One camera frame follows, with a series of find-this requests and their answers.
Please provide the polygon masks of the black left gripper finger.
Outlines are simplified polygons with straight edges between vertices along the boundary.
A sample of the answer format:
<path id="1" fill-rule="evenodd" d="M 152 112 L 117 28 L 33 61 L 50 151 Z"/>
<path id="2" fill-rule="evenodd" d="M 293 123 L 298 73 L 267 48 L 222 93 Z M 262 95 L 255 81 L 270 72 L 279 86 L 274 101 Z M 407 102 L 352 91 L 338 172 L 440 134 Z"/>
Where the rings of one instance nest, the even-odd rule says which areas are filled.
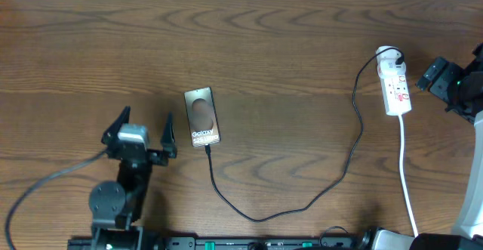
<path id="1" fill-rule="evenodd" d="M 101 143 L 107 146 L 118 141 L 118 133 L 124 124 L 129 122 L 131 108 L 126 106 L 118 116 L 118 118 L 103 132 Z"/>
<path id="2" fill-rule="evenodd" d="M 168 114 L 160 144 L 163 148 L 163 152 L 168 156 L 177 155 L 177 145 L 174 136 L 174 118 L 172 112 L 169 112 Z"/>

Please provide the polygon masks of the Galaxy smartphone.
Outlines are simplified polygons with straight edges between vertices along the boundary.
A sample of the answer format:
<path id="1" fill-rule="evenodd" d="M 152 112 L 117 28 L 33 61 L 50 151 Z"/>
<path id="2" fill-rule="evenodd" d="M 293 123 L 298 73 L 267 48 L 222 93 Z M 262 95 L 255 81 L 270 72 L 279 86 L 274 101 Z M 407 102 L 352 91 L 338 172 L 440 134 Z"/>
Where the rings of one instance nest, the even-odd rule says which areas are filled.
<path id="1" fill-rule="evenodd" d="M 194 147 L 216 144 L 221 141 L 220 129 L 210 87 L 184 93 L 189 134 Z"/>

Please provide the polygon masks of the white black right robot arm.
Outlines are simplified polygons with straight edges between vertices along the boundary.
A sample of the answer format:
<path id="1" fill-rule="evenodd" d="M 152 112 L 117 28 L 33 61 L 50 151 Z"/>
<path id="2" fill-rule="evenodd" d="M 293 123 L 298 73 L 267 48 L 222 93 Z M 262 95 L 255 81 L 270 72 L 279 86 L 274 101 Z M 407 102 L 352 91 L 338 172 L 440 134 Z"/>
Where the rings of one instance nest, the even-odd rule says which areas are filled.
<path id="1" fill-rule="evenodd" d="M 413 236 L 376 228 L 361 239 L 361 249 L 481 249 L 482 248 L 482 45 L 472 52 L 465 68 L 437 57 L 417 81 L 475 128 L 475 152 L 466 195 L 450 235 L 415 233 Z M 379 47 L 377 74 L 380 77 L 386 114 L 402 118 L 411 109 L 405 78 L 403 53 L 391 46 Z"/>

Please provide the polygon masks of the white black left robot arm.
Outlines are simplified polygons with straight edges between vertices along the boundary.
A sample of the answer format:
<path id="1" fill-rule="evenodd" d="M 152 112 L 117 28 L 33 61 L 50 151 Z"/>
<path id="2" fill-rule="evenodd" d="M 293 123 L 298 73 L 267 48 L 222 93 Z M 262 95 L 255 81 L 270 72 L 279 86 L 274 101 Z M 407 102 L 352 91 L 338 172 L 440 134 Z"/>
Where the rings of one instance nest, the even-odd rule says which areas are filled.
<path id="1" fill-rule="evenodd" d="M 89 196 L 92 249 L 151 249 L 156 242 L 133 223 L 142 215 L 152 168 L 166 166 L 177 157 L 173 115 L 165 123 L 162 149 L 154 150 L 149 147 L 147 128 L 129 122 L 130 111 L 125 107 L 101 138 L 107 157 L 119 161 L 119 170 L 115 181 L 96 185 Z"/>

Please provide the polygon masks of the white usb charger adapter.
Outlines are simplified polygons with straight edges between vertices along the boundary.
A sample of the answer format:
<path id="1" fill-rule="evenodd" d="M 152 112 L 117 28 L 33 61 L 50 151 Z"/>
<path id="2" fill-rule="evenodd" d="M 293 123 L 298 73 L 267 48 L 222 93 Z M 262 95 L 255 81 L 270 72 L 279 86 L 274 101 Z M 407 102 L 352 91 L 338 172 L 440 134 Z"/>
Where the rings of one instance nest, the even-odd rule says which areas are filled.
<path id="1" fill-rule="evenodd" d="M 377 73 L 381 79 L 402 76 L 406 73 L 404 54 L 396 47 L 381 46 L 376 50 Z"/>

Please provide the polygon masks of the white power strip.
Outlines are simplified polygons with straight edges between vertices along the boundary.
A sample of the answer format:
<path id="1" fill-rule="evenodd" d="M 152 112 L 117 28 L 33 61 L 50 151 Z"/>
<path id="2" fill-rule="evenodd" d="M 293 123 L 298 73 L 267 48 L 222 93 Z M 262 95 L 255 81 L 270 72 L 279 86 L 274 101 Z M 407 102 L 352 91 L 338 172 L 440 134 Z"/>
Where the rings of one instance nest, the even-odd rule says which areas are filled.
<path id="1" fill-rule="evenodd" d="M 405 63 L 395 64 L 395 60 L 383 59 L 378 62 L 386 115 L 401 116 L 412 110 Z"/>

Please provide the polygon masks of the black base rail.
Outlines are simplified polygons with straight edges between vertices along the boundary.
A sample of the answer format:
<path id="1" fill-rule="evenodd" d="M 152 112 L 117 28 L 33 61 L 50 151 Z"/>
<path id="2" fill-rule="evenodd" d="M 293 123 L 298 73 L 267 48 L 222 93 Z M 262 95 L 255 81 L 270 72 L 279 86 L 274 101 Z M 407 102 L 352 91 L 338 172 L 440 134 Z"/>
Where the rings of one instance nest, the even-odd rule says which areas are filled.
<path id="1" fill-rule="evenodd" d="M 329 236 L 319 241 L 316 238 L 252 238 L 252 239 L 217 239 L 171 237 L 156 242 L 145 242 L 134 249 L 154 250 L 290 250 L 290 249 L 357 249 L 355 238 Z"/>

